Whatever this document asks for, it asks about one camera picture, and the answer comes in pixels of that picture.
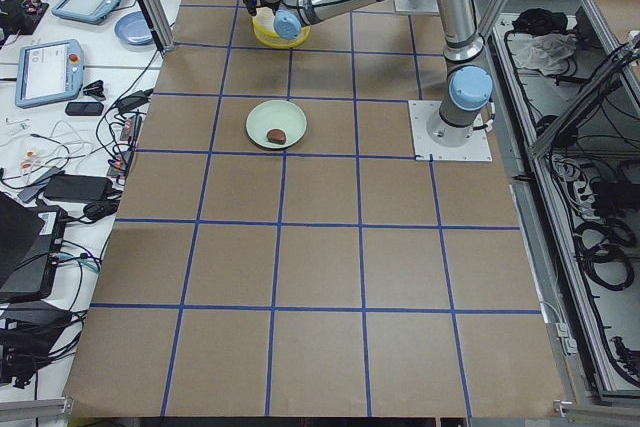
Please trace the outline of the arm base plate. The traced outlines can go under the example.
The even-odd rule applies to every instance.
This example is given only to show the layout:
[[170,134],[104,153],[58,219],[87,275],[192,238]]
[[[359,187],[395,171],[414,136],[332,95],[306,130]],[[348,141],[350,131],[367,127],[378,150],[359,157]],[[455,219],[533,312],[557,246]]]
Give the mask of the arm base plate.
[[418,161],[491,162],[488,134],[478,114],[471,126],[458,128],[440,117],[440,101],[409,100],[414,157]]
[[404,15],[439,15],[437,0],[394,0],[394,9]]

